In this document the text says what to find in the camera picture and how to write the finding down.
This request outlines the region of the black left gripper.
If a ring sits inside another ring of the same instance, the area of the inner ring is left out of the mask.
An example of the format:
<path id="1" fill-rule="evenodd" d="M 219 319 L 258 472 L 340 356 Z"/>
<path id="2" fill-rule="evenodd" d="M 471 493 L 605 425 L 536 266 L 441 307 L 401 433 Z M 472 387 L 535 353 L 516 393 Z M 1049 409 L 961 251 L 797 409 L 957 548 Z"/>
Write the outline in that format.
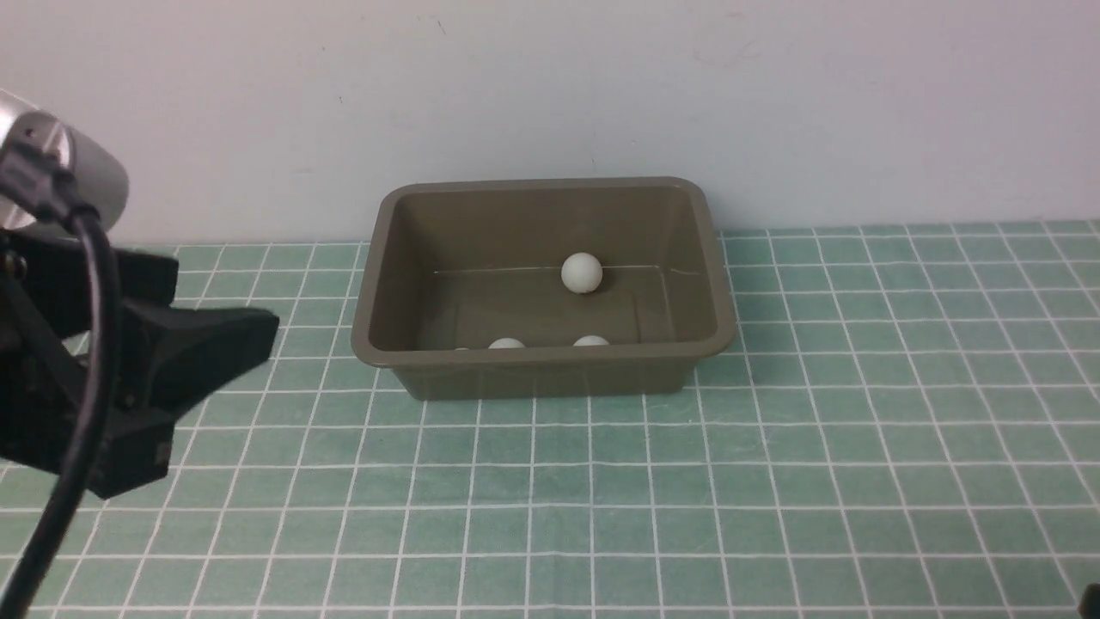
<path id="1" fill-rule="evenodd" d="M 168 474 L 185 414 L 272 355 L 279 318 L 262 307 L 169 307 L 170 254 L 117 248 L 123 295 L 120 369 L 88 490 L 102 499 Z M 65 349 L 90 329 L 77 242 L 3 234 L 3 457 L 59 474 L 88 360 Z"/>

